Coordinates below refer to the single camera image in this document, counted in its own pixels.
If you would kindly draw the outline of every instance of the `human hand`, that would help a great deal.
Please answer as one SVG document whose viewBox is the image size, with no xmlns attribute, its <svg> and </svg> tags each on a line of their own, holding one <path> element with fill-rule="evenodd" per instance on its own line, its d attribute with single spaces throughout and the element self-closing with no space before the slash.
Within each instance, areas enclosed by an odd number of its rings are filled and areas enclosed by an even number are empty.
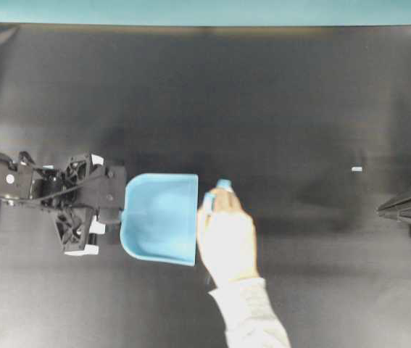
<svg viewBox="0 0 411 348">
<path fill-rule="evenodd" d="M 219 288 L 247 278 L 256 278 L 257 238 L 252 217 L 242 210 L 232 191 L 211 190 L 213 211 L 197 212 L 197 244 L 202 262 Z"/>
</svg>

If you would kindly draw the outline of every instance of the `white sleeve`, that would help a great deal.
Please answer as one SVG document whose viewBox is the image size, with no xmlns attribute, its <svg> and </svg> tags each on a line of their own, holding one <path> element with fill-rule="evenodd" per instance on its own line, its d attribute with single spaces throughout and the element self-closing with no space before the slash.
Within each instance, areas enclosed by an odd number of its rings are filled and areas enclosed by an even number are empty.
<svg viewBox="0 0 411 348">
<path fill-rule="evenodd" d="M 223 315 L 229 348 L 290 348 L 286 330 L 271 308 L 265 279 L 236 281 L 210 295 Z"/>
</svg>

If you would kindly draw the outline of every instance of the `dustpan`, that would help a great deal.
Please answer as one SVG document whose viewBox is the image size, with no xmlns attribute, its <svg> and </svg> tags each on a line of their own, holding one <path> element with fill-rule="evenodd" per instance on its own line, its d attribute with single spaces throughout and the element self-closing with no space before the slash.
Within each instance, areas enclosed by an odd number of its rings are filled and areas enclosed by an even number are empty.
<svg viewBox="0 0 411 348">
<path fill-rule="evenodd" d="M 140 260 L 193 266 L 196 256 L 198 177 L 141 174 L 125 190 L 120 240 Z"/>
</svg>

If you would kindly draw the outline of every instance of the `small white object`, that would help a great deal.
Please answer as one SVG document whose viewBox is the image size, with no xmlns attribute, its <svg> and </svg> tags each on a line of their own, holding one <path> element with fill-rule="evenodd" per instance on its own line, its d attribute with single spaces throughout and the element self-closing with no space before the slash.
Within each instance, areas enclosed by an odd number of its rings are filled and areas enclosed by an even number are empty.
<svg viewBox="0 0 411 348">
<path fill-rule="evenodd" d="M 98 255 L 99 247 L 93 244 L 86 244 L 84 250 L 75 250 L 74 252 L 65 252 L 68 256 Z"/>
<path fill-rule="evenodd" d="M 92 218 L 91 227 L 89 228 L 90 233 L 95 234 L 105 234 L 105 224 L 97 221 L 96 216 Z"/>
<path fill-rule="evenodd" d="M 92 164 L 93 165 L 104 165 L 104 158 L 96 154 L 91 154 Z"/>
<path fill-rule="evenodd" d="M 5 177 L 5 181 L 9 185 L 12 185 L 15 182 L 15 177 L 12 174 L 7 174 L 7 176 Z"/>
</svg>

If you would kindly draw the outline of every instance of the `black backdrop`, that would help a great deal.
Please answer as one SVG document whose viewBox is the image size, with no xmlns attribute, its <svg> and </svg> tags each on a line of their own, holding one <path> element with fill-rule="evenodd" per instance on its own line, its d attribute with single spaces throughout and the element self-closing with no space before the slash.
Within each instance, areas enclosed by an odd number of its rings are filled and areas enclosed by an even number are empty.
<svg viewBox="0 0 411 348">
<path fill-rule="evenodd" d="M 196 173 L 200 198 L 230 178 L 294 347 L 411 347 L 411 230 L 375 214 L 411 184 L 411 27 L 0 25 L 0 150 L 21 149 Z M 65 257 L 48 216 L 1 207 L 0 347 L 225 346 L 199 259 L 100 245 Z"/>
</svg>

